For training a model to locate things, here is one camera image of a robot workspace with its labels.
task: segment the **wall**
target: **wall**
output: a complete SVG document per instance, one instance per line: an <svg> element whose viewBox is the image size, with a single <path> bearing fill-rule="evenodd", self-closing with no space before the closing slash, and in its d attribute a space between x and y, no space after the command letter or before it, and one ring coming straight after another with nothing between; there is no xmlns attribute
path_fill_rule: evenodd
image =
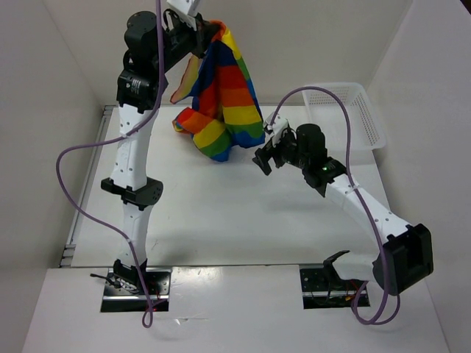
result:
<svg viewBox="0 0 471 353"><path fill-rule="evenodd" d="M393 210L433 234L428 278L452 353L471 345L471 15L416 0L369 95L389 135L377 155Z"/></svg>
<svg viewBox="0 0 471 353"><path fill-rule="evenodd" d="M0 3L0 48L0 350L15 353L74 214L55 158L94 140L101 112L41 0ZM75 196L88 158L76 153L64 163Z"/></svg>
<svg viewBox="0 0 471 353"><path fill-rule="evenodd" d="M116 99L127 19L154 0L44 0L102 104ZM305 83L367 85L411 0L204 0L233 31L263 103ZM168 101L186 60L168 75Z"/></svg>

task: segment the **white plastic bin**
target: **white plastic bin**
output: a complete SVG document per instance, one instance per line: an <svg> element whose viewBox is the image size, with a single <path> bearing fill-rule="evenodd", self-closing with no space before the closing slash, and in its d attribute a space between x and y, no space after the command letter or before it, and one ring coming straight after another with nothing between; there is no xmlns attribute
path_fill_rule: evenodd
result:
<svg viewBox="0 0 471 353"><path fill-rule="evenodd" d="M314 83L312 86L332 91L345 104L352 124L353 151L380 149L386 145L386 137L362 85L331 82ZM344 151L347 146L347 125L340 106L332 97L318 90L305 90L302 95L309 120L321 127L327 148Z"/></svg>

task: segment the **table top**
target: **table top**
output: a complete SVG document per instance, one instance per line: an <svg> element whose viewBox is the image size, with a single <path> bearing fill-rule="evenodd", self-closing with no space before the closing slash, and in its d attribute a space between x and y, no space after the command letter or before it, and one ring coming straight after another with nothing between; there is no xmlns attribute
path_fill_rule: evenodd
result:
<svg viewBox="0 0 471 353"><path fill-rule="evenodd" d="M182 106L162 107L149 146L147 174L163 182L147 235L149 265L257 265L320 263L344 249L377 253L376 245L337 206L306 185L290 165L270 176L251 161L256 148L234 147L227 163L215 163L171 125ZM262 107L264 116L274 107ZM283 107L292 127L308 121L304 107ZM106 138L118 136L114 109ZM115 161L116 145L99 154L87 212L122 227L119 197L100 189ZM331 154L344 163L344 154ZM352 171L366 190L387 206L375 159L370 151L352 155ZM120 238L113 231L79 217L72 267L111 266Z"/></svg>
<svg viewBox="0 0 471 353"><path fill-rule="evenodd" d="M142 313L99 312L104 284L92 272L106 270L48 270L23 353L448 352L423 281L404 292L393 322L365 327L350 308L304 310L296 265L174 268L169 311L144 329ZM381 295L368 290L364 317Z"/></svg>

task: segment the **purple cable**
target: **purple cable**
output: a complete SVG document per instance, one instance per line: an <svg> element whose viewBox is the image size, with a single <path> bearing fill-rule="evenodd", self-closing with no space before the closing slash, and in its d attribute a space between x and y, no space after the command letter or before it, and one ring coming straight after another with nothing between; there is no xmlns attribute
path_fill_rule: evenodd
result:
<svg viewBox="0 0 471 353"><path fill-rule="evenodd" d="M283 104L285 103L285 101L289 97L294 95L295 93L298 93L298 92L301 92L301 91L304 91L304 90L318 90L320 92L326 93L327 95L331 96L339 104L339 106L341 108L341 111L344 113L345 122L347 123L347 152L346 152L346 155L345 155L345 164L346 164L346 167L347 167L348 180L349 180L350 184L352 185L352 187L355 186L355 183L353 182L352 173L350 171L350 150L351 150L351 144L352 144L352 131L351 131L352 127L351 127L351 123L350 123L350 117L348 116L347 108L345 108L345 105L341 102L340 98L338 96L336 96L334 93L330 92L329 90L326 90L325 88L316 87L316 86L305 86L305 87L301 87L301 88L297 88L295 90L292 90L290 93L288 93L286 96L284 96L283 99L281 99L280 103L277 106L277 109L275 110L275 112L273 114L272 121L270 122L270 125L273 125L275 123L275 119L276 119L278 113L280 112L280 109L283 106ZM386 320L381 321L381 322L377 322L378 319L380 318L380 316L383 314L384 309L386 307L386 303L388 301L388 292L389 292L388 264L386 262L386 255L384 254L383 243L381 241L381 236L380 236L380 233L378 231L378 228L376 227L375 219L373 218L373 216L371 214L371 211L369 210L368 205L366 204L366 202L365 202L363 196L361 195L360 191L356 188L353 189L353 190L355 191L356 196L360 200L361 206L363 206L363 208L365 210L366 216L368 217L369 222L371 224L371 227L373 228L373 232L375 233L376 241L378 242L378 248L379 248L379 251L380 251L381 264L383 265L384 291L383 291L383 298L381 299L381 303L380 303L380 306L378 308L378 311L376 312L376 314L373 315L372 318L370 318L369 320L366 320L366 319L360 317L360 314L358 313L358 301L360 299L361 292L364 290L364 288L366 287L366 285L368 283L368 282L364 282L361 285L360 289L358 289L357 294L355 296L355 299L353 300L352 311L353 311L353 314L355 315L355 317L357 318L357 320L360 321L360 323L362 323L363 325L383 325L383 324L389 323L390 321L392 321L396 317L396 315L397 315L397 313L399 312L399 309L400 309L400 297L397 296L397 306L396 306L396 310L394 311L394 313L389 318L387 318Z"/></svg>
<svg viewBox="0 0 471 353"><path fill-rule="evenodd" d="M114 138L112 140L107 140L107 141L102 141L102 142L96 142L96 143L86 143L84 145L78 145L78 146L72 146L69 147L68 149L65 149L64 151L60 152L59 157L57 157L56 161L56 175L57 179L59 180L60 187L62 188L62 191L65 194L65 197L67 200L72 204L72 206L75 207L77 211L82 213L85 217L89 218L92 221L95 221L98 224L101 224L102 226L105 226L107 228L110 228L111 230L114 230L118 234L120 234L129 244L130 250L132 253L132 257L134 258L135 262L135 267L138 271L138 276L139 276L139 281L141 282L141 286L144 291L144 295L146 296L146 301L147 301L147 310L142 316L142 326L146 327L147 329L152 326L152 323L154 322L154 315L153 315L153 309L154 307L159 304L160 302L165 301L163 300L157 300L156 302L152 303L152 300L150 299L149 291L147 290L146 283L144 281L144 276L141 271L141 267L139 266L138 262L138 257L135 253L134 246L130 240L130 238L120 229L116 228L112 224L109 224L105 221L102 221L96 217L93 217L92 215L86 213L71 197L70 193L68 192L67 188L64 185L64 181L62 178L62 175L60 174L60 162L62 161L63 157L71 152L75 151L77 149L89 149L93 147L100 147L100 146L106 146L106 145L111 145L113 143L117 143L120 141L125 140L128 138L130 135L134 134L137 132L139 129L141 129L143 126L145 126L147 123L149 123L157 114L159 108L160 108L160 103L162 102L162 95L163 95L163 90L165 89L165 69L163 66L163 31L162 31L162 10L160 8L160 0L155 1L155 9L156 9L156 21L157 21L157 50L158 50L158 58L159 58L159 88L157 90L157 98L155 99L155 104L154 108L152 109L151 113L149 116L142 121L139 125L137 125L135 128L130 130L127 134L126 137L120 136L119 138ZM146 316L150 314L150 319L149 323L146 324Z"/></svg>

